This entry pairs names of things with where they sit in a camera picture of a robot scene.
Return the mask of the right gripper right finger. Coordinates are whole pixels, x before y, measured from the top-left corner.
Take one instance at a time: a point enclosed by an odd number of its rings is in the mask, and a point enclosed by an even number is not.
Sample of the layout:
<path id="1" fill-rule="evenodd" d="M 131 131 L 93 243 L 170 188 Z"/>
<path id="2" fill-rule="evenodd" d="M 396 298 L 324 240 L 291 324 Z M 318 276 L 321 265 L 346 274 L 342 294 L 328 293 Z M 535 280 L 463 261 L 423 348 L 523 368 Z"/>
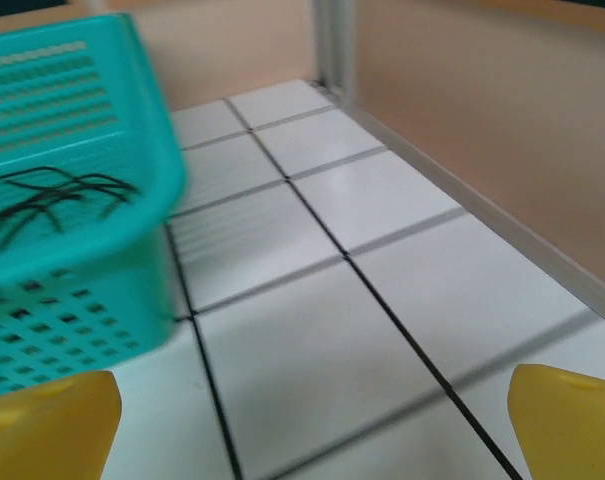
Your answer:
<path id="1" fill-rule="evenodd" d="M 532 480 L 605 480 L 605 380 L 521 364 L 507 405 Z"/>

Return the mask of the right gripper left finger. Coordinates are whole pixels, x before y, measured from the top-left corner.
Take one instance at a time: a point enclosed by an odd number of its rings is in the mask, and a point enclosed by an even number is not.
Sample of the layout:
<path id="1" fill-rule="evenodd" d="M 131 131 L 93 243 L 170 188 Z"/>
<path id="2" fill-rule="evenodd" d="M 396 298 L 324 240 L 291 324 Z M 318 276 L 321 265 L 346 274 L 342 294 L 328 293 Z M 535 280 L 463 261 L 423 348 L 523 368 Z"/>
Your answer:
<path id="1" fill-rule="evenodd" d="M 101 480 L 122 412 L 91 371 L 0 396 L 0 480 Z"/>

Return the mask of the teal plastic basket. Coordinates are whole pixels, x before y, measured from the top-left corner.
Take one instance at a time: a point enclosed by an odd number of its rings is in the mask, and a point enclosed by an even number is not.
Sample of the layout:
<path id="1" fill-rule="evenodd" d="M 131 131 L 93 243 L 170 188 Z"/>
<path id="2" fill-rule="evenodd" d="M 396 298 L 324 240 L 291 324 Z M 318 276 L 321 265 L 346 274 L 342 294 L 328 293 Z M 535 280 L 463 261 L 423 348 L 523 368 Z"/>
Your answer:
<path id="1" fill-rule="evenodd" d="M 185 177 L 130 16 L 0 34 L 0 395 L 170 337 Z"/>

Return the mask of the aluminium side rail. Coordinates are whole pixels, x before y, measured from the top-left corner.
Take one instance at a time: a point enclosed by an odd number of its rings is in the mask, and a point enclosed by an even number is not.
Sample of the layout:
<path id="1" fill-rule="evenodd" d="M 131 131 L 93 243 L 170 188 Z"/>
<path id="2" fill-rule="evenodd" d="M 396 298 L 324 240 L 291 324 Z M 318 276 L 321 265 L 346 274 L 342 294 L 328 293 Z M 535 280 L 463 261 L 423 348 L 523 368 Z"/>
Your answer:
<path id="1" fill-rule="evenodd" d="M 318 81 L 309 85 L 605 320 L 605 282 L 373 115 Z"/>

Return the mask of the aluminium corner post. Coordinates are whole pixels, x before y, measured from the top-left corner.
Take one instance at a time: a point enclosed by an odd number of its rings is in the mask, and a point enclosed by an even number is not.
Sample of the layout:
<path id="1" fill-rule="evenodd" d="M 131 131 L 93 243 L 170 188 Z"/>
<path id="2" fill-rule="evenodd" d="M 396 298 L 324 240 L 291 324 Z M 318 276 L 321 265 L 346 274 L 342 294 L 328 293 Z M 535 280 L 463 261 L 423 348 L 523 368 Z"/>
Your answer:
<path id="1" fill-rule="evenodd" d="M 310 0 L 317 82 L 345 105 L 356 94 L 356 0 Z"/>

